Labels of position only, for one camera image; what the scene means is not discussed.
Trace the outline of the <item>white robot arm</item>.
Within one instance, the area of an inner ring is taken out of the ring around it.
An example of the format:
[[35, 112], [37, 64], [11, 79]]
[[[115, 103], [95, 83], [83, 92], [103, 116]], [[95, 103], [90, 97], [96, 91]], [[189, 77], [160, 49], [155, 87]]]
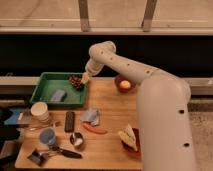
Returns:
[[85, 70], [108, 66], [138, 85], [137, 113], [143, 171], [197, 171], [188, 103], [189, 84], [164, 70], [116, 54], [111, 41], [89, 48]]

